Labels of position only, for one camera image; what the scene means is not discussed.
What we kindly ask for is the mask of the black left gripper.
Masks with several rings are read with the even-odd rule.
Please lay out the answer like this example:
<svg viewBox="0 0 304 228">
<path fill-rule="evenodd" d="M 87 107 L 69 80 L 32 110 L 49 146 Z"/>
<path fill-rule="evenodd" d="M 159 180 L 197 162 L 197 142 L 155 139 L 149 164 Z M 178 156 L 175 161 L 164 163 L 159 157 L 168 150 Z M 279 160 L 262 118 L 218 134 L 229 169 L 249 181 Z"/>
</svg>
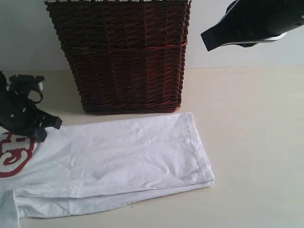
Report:
<svg viewBox="0 0 304 228">
<path fill-rule="evenodd" d="M 0 126 L 10 133 L 26 137 L 44 137 L 45 118 L 39 103 L 29 98 L 34 91 L 43 99 L 43 83 L 45 78 L 37 75 L 15 74 L 9 78 L 9 89 L 0 90 Z"/>
</svg>

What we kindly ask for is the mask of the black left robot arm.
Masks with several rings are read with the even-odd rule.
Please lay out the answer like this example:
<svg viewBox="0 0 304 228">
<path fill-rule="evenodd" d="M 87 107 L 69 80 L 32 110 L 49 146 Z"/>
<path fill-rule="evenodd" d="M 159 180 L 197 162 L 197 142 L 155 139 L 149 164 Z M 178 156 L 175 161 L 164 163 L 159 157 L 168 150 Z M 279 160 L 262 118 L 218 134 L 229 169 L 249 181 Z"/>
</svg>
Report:
<svg viewBox="0 0 304 228">
<path fill-rule="evenodd" d="M 15 74 L 7 81 L 0 74 L 0 126 L 11 133 L 33 135 L 41 127 L 43 76 Z"/>
</svg>

